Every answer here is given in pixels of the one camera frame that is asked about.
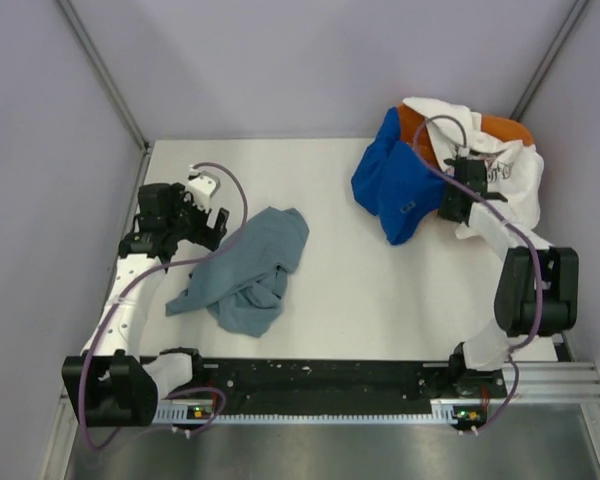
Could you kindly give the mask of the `grey-blue t shirt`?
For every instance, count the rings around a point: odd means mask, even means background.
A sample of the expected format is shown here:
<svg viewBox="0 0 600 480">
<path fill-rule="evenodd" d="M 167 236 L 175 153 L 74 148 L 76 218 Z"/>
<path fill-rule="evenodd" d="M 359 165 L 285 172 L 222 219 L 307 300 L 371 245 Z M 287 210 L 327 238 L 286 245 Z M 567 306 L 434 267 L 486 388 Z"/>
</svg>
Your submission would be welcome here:
<svg viewBox="0 0 600 480">
<path fill-rule="evenodd" d="M 299 267 L 309 233 L 295 208 L 260 211 L 231 235 L 231 249 L 194 267 L 165 313 L 205 309 L 224 330 L 261 337 L 283 311 L 288 276 Z"/>
</svg>

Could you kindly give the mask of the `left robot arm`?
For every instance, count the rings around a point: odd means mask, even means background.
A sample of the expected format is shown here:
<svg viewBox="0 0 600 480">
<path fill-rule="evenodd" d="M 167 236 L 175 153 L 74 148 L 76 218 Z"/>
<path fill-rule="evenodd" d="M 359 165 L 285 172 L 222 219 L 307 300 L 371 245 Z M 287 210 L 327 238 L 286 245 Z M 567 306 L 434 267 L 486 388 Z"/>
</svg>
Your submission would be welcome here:
<svg viewBox="0 0 600 480">
<path fill-rule="evenodd" d="M 219 181 L 208 172 L 186 184 L 153 183 L 138 190 L 138 211 L 118 247 L 116 278 L 98 327 L 62 378 L 79 422 L 86 427 L 148 426 L 172 391 L 196 396 L 207 374 L 193 348 L 168 349 L 153 360 L 139 347 L 154 295 L 182 241 L 216 250 L 229 213 L 208 223 Z"/>
</svg>

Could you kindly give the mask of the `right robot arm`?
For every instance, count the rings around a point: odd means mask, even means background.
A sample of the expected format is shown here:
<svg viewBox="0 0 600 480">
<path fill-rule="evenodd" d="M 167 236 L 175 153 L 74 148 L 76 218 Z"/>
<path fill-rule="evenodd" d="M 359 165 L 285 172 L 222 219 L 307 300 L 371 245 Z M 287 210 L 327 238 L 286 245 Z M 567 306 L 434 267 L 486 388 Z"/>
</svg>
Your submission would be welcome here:
<svg viewBox="0 0 600 480">
<path fill-rule="evenodd" d="M 482 385 L 482 371 L 501 368 L 537 337 L 574 327 L 579 256 L 573 248 L 556 247 L 535 234 L 502 193 L 490 192 L 483 162 L 457 156 L 445 163 L 452 174 L 445 178 L 439 216 L 469 227 L 502 262 L 494 319 L 458 345 L 454 354 L 463 361 L 446 372 L 449 388 L 467 396 Z"/>
</svg>

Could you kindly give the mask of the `royal blue t shirt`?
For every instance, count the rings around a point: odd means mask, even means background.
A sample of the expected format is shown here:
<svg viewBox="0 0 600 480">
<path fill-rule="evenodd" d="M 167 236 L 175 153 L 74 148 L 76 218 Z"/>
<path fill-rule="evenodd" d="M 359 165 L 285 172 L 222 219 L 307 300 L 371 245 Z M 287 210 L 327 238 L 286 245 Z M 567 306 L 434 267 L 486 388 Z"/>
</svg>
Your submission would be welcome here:
<svg viewBox="0 0 600 480">
<path fill-rule="evenodd" d="M 428 132 L 416 132 L 423 120 L 403 104 L 389 109 L 351 178 L 355 201 L 392 245 L 407 242 L 443 199 L 445 182 L 424 166 L 438 162 Z"/>
</svg>

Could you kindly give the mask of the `white printed t shirt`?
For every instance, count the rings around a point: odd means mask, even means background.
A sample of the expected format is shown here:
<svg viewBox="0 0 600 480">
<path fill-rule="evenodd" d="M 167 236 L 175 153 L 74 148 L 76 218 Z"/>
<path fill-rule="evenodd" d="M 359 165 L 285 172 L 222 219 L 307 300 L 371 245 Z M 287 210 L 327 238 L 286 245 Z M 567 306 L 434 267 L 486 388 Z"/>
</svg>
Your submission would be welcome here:
<svg viewBox="0 0 600 480">
<path fill-rule="evenodd" d="M 454 157 L 458 148 L 466 144 L 471 159 L 485 162 L 488 190 L 502 193 L 526 227 L 537 226 L 541 215 L 539 187 L 544 160 L 537 152 L 535 141 L 525 147 L 521 141 L 502 142 L 477 130 L 480 124 L 474 123 L 472 112 L 483 113 L 464 105 L 421 97 L 407 97 L 402 103 L 424 116 L 416 132 L 428 132 L 438 170 L 451 173 L 444 161 Z"/>
</svg>

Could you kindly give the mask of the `orange basket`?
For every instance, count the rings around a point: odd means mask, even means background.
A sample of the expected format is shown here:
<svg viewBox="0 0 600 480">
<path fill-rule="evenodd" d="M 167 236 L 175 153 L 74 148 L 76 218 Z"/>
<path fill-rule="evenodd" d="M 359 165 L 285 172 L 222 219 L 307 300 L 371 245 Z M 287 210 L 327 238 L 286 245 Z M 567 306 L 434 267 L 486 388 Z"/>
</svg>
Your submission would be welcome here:
<svg viewBox="0 0 600 480">
<path fill-rule="evenodd" d="M 415 149 L 413 146 L 414 135 L 418 126 L 424 120 L 424 116 L 404 103 L 397 106 L 397 112 L 400 122 L 400 140 Z M 475 118 L 474 123 L 480 124 L 479 127 L 476 127 L 477 130 L 502 142 L 521 141 L 525 147 L 534 144 L 531 133 L 522 124 L 514 120 L 487 114 L 479 115 L 476 112 L 472 112 L 472 115 Z M 419 136 L 418 150 L 428 164 L 440 169 L 428 133 L 422 132 Z"/>
</svg>

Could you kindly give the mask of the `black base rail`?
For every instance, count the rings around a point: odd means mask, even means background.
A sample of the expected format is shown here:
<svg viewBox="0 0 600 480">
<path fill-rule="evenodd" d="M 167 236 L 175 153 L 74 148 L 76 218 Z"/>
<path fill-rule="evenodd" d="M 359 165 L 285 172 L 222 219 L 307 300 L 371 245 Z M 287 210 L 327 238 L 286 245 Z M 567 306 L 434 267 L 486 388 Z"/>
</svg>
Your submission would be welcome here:
<svg viewBox="0 0 600 480">
<path fill-rule="evenodd" d="M 195 387 L 221 390 L 229 415 L 422 414 L 436 399 L 468 399 L 482 405 L 503 399 L 500 370 L 468 370 L 452 363 L 377 360 L 206 358 L 194 362 Z"/>
</svg>

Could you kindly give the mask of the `aluminium frame profile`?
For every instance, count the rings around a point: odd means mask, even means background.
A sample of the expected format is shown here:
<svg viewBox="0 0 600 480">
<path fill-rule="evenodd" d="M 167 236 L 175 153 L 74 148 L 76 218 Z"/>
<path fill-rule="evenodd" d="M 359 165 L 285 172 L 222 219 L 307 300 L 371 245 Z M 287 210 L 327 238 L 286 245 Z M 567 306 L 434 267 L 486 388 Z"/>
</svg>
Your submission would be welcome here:
<svg viewBox="0 0 600 480">
<path fill-rule="evenodd" d="M 590 362 L 521 362 L 513 399 L 529 404 L 600 402 L 600 377 Z"/>
</svg>

